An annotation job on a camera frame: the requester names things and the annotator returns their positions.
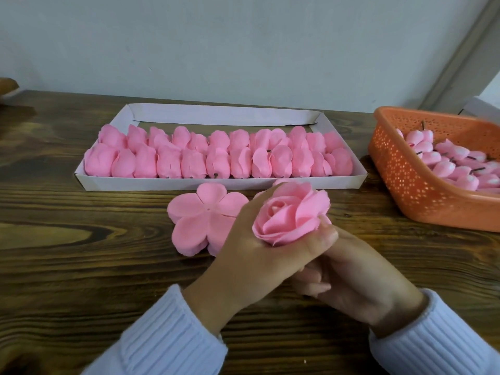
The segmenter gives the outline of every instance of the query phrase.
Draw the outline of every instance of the open box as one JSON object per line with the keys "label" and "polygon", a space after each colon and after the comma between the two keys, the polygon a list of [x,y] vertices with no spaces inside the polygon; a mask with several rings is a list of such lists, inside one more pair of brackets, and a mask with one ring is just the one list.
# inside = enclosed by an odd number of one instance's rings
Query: open box
{"label": "open box", "polygon": [[[111,125],[127,134],[128,126],[145,127],[156,123],[167,133],[176,126],[188,126],[189,130],[208,135],[215,130],[230,132],[246,128],[256,132],[263,126],[307,125],[312,132],[336,132],[328,118],[321,112],[297,109],[272,109],[250,107],[215,107],[210,105],[184,104],[128,104],[115,116]],[[358,189],[367,173],[353,151],[342,140],[351,153],[353,174],[351,176],[298,177],[299,182],[310,182],[316,189]],[[205,182],[218,182],[227,189],[267,189],[276,178],[269,179],[144,179],[122,177],[88,176],[84,172],[84,161],[80,162],[75,176],[87,191],[148,191],[148,190],[194,190]]]}

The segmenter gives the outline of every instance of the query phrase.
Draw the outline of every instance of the sleeve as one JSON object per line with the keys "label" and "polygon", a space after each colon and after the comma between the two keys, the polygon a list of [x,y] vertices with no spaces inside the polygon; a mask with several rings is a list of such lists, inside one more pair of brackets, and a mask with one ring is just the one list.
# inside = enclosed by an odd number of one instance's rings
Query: sleeve
{"label": "sleeve", "polygon": [[227,352],[175,284],[82,375],[215,375]]}
{"label": "sleeve", "polygon": [[392,375],[493,375],[500,354],[431,290],[422,290],[429,306],[407,327],[378,340],[370,332],[370,349]]}

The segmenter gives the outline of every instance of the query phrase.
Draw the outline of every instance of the knit cuff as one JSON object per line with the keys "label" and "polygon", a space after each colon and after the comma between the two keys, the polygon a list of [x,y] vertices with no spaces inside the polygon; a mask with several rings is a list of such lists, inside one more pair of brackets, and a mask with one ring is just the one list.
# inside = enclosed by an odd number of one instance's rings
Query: knit cuff
{"label": "knit cuff", "polygon": [[123,366],[129,375],[218,373],[228,352],[172,285],[120,339]]}
{"label": "knit cuff", "polygon": [[480,374],[491,347],[432,290],[422,290],[429,305],[422,315],[396,333],[378,340],[370,331],[370,349],[391,374]]}

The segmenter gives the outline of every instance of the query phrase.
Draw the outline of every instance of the brown wooden tabletop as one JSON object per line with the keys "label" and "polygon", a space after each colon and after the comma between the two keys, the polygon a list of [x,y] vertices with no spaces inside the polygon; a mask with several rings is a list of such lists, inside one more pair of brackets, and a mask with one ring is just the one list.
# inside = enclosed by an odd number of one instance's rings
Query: brown wooden tabletop
{"label": "brown wooden tabletop", "polygon": [[[177,192],[85,192],[74,179],[101,126],[130,102],[179,103],[35,91],[0,101],[2,375],[79,374],[170,284],[189,284],[211,262],[172,246],[166,206]],[[373,117],[325,113],[369,172],[360,190],[328,192],[329,217],[499,349],[500,234],[405,218],[366,156]],[[222,373],[384,373],[367,332],[285,283],[223,330]]]}

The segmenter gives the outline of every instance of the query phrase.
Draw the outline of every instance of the basket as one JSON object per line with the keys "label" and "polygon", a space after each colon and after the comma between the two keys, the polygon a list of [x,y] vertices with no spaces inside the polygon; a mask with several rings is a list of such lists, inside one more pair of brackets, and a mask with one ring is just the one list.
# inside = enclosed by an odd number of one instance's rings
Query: basket
{"label": "basket", "polygon": [[500,126],[473,117],[395,107],[374,112],[377,126],[368,152],[380,176],[408,218],[449,227],[500,232],[500,195],[467,191],[444,182],[416,156],[395,128],[406,136],[412,130],[434,131],[470,150],[500,158]]}

